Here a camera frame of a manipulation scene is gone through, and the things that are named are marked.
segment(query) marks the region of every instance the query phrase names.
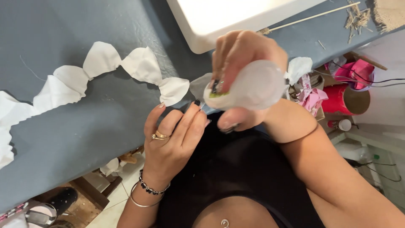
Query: white tray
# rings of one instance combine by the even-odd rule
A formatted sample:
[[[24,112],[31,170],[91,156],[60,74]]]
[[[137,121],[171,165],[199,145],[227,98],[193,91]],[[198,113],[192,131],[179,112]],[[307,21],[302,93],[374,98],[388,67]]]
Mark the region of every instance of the white tray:
[[[232,30],[273,25],[325,0],[167,0],[190,49],[201,54]]]

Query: woman's left hand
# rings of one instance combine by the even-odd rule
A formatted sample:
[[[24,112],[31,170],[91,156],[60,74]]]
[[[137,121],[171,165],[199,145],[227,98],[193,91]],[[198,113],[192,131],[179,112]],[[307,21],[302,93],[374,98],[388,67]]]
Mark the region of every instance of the woman's left hand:
[[[156,106],[146,119],[146,159],[142,176],[145,183],[154,190],[160,191],[161,189],[156,188],[164,188],[184,168],[209,123],[205,112],[200,110],[200,102],[196,103],[198,105],[191,104],[185,114],[172,110],[160,122],[159,127],[156,127],[156,123],[166,109],[164,105]],[[170,138],[152,139],[156,130]]]

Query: ring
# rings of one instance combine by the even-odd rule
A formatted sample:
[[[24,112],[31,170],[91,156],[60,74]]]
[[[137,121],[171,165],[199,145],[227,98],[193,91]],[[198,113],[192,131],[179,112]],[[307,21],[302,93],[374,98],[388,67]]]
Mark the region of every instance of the ring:
[[[170,136],[165,136],[156,130],[155,135],[160,139],[168,139]]]
[[[167,140],[167,139],[169,139],[169,138],[159,138],[156,134],[153,134],[153,135],[152,135],[152,139]]]

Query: wooden skewer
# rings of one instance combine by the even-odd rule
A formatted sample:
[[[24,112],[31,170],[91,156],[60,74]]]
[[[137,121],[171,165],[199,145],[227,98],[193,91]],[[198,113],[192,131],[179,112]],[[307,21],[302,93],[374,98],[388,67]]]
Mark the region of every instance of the wooden skewer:
[[[291,22],[291,23],[288,23],[288,24],[285,24],[285,25],[282,25],[282,26],[279,26],[279,27],[276,27],[276,28],[272,28],[272,29],[269,30],[269,32],[272,32],[272,31],[277,30],[279,28],[284,28],[284,27],[287,27],[287,26],[290,26],[290,25],[293,25],[293,24],[296,24],[296,23],[300,23],[300,22],[303,22],[303,21],[306,21],[306,20],[309,20],[309,19],[312,19],[312,18],[315,18],[315,17],[319,17],[319,16],[322,16],[322,15],[325,15],[325,14],[328,14],[328,13],[331,13],[331,12],[335,12],[335,11],[345,9],[345,8],[348,8],[348,7],[352,7],[352,6],[358,5],[358,4],[360,4],[360,2],[356,2],[356,3],[353,3],[353,4],[347,5],[347,6],[343,6],[343,7],[328,11],[328,12],[320,13],[320,14],[312,16],[312,17],[307,17],[305,19],[301,19],[301,20],[296,21],[296,22]]]
[[[381,70],[385,70],[385,71],[388,70],[388,68],[386,68],[385,66],[383,66],[383,65],[381,65],[381,64],[379,64],[377,62],[374,62],[374,61],[372,61],[371,59],[369,59],[367,57],[361,56],[361,55],[359,55],[359,54],[357,54],[355,52],[350,52],[350,54],[356,56],[357,58],[359,58],[361,60],[364,60],[364,61],[368,62],[369,64],[371,64],[371,65],[373,65],[375,67],[380,68]]]

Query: gray table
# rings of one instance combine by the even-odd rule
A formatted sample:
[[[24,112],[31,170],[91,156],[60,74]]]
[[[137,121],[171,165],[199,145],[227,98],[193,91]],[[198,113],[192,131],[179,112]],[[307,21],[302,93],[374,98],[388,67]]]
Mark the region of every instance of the gray table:
[[[326,1],[277,25],[346,4],[346,0]],[[346,17],[343,10],[269,36],[290,57],[311,57],[316,67],[380,37],[377,32],[364,30],[348,45],[349,31],[343,28]],[[369,28],[375,31],[373,22]],[[164,77],[191,81],[211,72],[210,53],[196,55],[190,51],[164,0],[3,0],[0,90],[20,101],[32,102],[44,81],[22,61],[46,79],[62,65],[82,67],[95,41],[111,43],[121,58],[136,47],[149,46],[163,55],[157,58]],[[119,67],[90,81],[86,95],[76,104],[58,107],[12,127],[16,155],[0,170],[0,213],[143,143],[144,121],[159,103],[156,86],[132,79]],[[193,99],[188,93],[175,108]]]

